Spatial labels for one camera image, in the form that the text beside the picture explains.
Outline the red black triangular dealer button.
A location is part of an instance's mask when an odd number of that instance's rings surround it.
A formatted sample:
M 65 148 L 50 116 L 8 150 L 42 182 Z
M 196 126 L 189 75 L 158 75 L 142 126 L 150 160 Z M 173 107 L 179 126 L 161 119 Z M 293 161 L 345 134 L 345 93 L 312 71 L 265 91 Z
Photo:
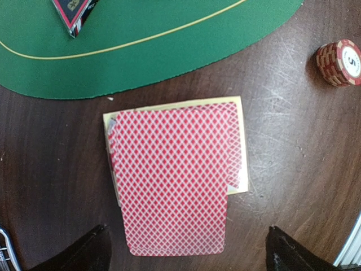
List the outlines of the red black triangular dealer button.
M 52 0 L 67 32 L 76 38 L 98 0 Z

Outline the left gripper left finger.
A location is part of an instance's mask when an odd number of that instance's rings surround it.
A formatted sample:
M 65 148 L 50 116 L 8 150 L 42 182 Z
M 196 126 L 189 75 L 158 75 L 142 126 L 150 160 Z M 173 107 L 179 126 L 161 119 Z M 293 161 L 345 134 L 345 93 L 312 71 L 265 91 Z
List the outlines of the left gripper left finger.
M 32 270 L 109 270 L 111 257 L 109 227 L 98 225 Z

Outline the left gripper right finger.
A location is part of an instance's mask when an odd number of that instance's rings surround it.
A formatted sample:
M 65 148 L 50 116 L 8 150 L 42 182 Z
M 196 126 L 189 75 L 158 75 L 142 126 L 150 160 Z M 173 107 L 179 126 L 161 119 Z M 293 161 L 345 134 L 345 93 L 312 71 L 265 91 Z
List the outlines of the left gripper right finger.
M 317 257 L 277 226 L 266 237 L 267 270 L 340 270 Z

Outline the red-backed playing card deck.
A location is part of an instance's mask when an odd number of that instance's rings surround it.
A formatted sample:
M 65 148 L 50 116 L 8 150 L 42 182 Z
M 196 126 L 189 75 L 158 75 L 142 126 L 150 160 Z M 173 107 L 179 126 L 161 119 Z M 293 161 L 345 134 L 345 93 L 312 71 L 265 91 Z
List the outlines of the red-backed playing card deck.
M 223 252 L 227 192 L 240 184 L 235 102 L 121 111 L 108 142 L 132 255 Z

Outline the red 5 chip stack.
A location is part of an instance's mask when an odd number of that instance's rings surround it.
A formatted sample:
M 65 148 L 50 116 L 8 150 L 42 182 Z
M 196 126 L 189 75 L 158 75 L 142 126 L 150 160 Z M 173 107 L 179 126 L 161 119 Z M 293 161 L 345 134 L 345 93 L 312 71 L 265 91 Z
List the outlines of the red 5 chip stack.
M 360 85 L 360 49 L 348 39 L 328 43 L 316 52 L 316 63 L 329 84 L 337 87 Z

